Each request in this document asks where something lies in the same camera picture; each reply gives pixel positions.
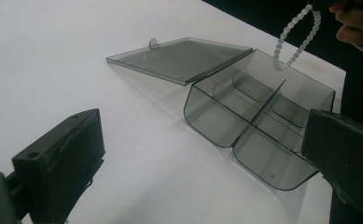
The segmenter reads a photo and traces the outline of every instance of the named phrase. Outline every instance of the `gray translucent box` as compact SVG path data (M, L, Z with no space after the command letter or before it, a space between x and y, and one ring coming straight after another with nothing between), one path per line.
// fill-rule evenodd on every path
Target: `gray translucent box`
M318 173L301 154L309 111L331 111L335 91L257 50L184 38L108 57L109 63L181 85L192 83L187 122L276 189Z

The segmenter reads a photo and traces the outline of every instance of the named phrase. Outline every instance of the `human hand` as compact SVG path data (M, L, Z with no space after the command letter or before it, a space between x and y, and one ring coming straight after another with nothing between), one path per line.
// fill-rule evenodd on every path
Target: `human hand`
M358 3L363 3L363 0L356 0ZM342 1L339 4L330 7L329 11L335 13L335 19L343 26L339 29L336 37L338 40L354 45L363 52L363 9L353 7L343 11L347 6L347 1Z

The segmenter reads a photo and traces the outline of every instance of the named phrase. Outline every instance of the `open storage box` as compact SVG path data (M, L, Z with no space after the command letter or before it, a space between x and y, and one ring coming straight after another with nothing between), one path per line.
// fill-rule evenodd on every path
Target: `open storage box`
M108 57L109 63L181 85L192 83L187 122L276 189L318 171L301 154L309 110L331 111L335 91L257 50L184 38Z

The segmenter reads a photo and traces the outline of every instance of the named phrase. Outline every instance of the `beaded string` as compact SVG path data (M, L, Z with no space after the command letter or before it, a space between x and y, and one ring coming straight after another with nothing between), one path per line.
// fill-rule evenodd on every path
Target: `beaded string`
M281 48L283 47L283 43L286 39L287 34L291 31L294 26L303 19L303 17L312 10L312 5L307 5L301 12L298 14L297 17L294 17L292 21L288 24L286 28L284 28L283 32L280 34L280 38L277 40L276 50L273 54L273 67L276 71L283 71L284 69L288 68L292 63L294 63L297 58L300 56L300 54L303 52L304 49L309 45L310 41L313 40L313 37L315 36L316 32L318 31L320 24L321 24L321 15L320 11L312 11L314 15L314 26L312 28L312 31L309 33L309 35L306 37L306 39L303 41L303 43L300 45L300 48L297 50L296 53L289 59L289 61L282 65L279 63L280 58L280 52Z

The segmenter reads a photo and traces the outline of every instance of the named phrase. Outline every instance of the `white table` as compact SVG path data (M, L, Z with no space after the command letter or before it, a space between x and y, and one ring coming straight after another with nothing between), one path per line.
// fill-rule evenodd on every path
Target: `white table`
M189 87L105 57L197 37L272 54L276 38L197 0L0 1L0 172L68 116L100 108L105 163L69 223L328 223L316 175L271 189L183 117ZM296 50L285 45L285 58ZM309 53L296 69L337 91L344 72Z

